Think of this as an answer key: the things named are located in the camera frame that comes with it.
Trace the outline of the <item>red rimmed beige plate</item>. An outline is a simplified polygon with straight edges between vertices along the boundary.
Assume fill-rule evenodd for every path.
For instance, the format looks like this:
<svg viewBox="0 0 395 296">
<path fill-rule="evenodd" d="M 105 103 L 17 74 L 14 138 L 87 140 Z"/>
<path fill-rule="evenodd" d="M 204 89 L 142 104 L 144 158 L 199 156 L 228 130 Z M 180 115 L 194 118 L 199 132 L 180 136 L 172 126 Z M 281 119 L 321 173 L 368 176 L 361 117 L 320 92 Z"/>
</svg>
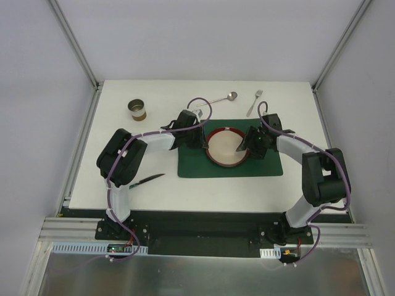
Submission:
<svg viewBox="0 0 395 296">
<path fill-rule="evenodd" d="M 206 155 L 221 167 L 237 167 L 249 157 L 248 150 L 238 150 L 244 137 L 245 134 L 236 128 L 216 128 L 207 136 Z"/>
</svg>

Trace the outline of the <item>dark green placemat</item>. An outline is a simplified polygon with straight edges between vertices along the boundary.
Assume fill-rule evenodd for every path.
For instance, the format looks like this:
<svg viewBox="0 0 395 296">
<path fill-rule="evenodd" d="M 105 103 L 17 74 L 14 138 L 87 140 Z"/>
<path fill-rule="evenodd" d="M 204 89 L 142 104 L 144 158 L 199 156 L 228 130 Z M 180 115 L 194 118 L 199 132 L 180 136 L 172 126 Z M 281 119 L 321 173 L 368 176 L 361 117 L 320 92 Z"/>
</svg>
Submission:
<svg viewBox="0 0 395 296">
<path fill-rule="evenodd" d="M 210 120 L 204 125 L 205 135 L 218 128 L 235 128 L 245 133 L 250 126 L 260 126 L 258 118 Z M 181 178 L 237 178 L 282 176 L 283 167 L 280 155 L 268 150 L 265 158 L 248 157 L 241 164 L 233 167 L 220 166 L 213 162 L 205 149 L 178 149 L 178 176 Z"/>
</svg>

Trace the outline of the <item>black knife green handle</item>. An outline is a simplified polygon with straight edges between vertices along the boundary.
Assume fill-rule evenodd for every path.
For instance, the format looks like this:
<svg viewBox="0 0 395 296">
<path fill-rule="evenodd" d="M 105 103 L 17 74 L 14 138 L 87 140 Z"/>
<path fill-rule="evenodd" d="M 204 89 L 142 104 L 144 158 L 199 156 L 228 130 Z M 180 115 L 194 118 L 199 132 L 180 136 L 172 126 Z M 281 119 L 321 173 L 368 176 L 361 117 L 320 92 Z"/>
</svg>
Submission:
<svg viewBox="0 0 395 296">
<path fill-rule="evenodd" d="M 140 186 L 140 185 L 142 185 L 142 184 L 144 184 L 144 183 L 147 183 L 147 182 L 149 182 L 149 181 L 152 181 L 152 180 L 154 180 L 154 179 L 156 179 L 156 178 L 160 178 L 161 176 L 164 176 L 164 175 L 165 175 L 165 173 L 159 173 L 159 174 L 156 174 L 156 175 L 149 176 L 149 177 L 147 177 L 147 178 L 144 178 L 144 179 L 138 181 L 137 183 L 134 183 L 134 184 L 132 184 L 132 185 L 129 185 L 129 189 L 133 189 L 133 188 L 135 188 L 135 187 L 137 187 L 137 186 Z"/>
</svg>

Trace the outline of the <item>steel cup brown base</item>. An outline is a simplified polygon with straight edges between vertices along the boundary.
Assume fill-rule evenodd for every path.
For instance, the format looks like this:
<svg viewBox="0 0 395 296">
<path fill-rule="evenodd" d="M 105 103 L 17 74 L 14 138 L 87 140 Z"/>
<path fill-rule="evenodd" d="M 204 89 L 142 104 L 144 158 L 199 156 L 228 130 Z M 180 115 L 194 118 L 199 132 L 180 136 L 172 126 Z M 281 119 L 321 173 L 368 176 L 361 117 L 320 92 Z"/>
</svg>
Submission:
<svg viewBox="0 0 395 296">
<path fill-rule="evenodd" d="M 145 109 L 145 104 L 141 99 L 133 99 L 128 105 L 128 110 L 131 113 L 131 116 L 136 121 L 142 121 L 146 118 L 147 113 Z"/>
</svg>

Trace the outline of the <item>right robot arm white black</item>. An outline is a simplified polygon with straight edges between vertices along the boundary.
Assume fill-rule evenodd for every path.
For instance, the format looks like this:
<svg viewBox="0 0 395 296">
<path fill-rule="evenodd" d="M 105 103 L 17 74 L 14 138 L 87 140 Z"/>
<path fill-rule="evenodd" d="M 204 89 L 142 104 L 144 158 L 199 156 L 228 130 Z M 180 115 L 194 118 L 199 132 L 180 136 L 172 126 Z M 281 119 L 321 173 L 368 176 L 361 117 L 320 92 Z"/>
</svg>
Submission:
<svg viewBox="0 0 395 296">
<path fill-rule="evenodd" d="M 261 117 L 261 126 L 247 129 L 237 151 L 247 150 L 264 158 L 268 150 L 285 154 L 302 168 L 302 197 L 281 215 L 267 232 L 284 243 L 292 243 L 322 210 L 347 210 L 351 203 L 351 185 L 340 149 L 322 149 L 283 129 L 277 114 Z"/>
</svg>

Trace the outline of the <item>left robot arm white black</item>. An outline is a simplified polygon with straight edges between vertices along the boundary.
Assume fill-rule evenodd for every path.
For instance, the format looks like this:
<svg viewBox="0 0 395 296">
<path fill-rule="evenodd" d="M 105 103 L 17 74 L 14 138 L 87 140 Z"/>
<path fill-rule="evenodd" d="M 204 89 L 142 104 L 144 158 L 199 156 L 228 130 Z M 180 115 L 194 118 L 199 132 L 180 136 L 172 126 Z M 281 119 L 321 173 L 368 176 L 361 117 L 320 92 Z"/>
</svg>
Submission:
<svg viewBox="0 0 395 296">
<path fill-rule="evenodd" d="M 96 166 L 104 179 L 107 191 L 107 209 L 104 221 L 109 232 L 118 240 L 126 239 L 131 226 L 129 190 L 143 157 L 159 151 L 171 151 L 186 146 L 192 149 L 206 149 L 208 144 L 204 125 L 208 119 L 201 119 L 202 112 L 182 110 L 176 120 L 157 131 L 132 135 L 118 129 L 103 151 Z"/>
</svg>

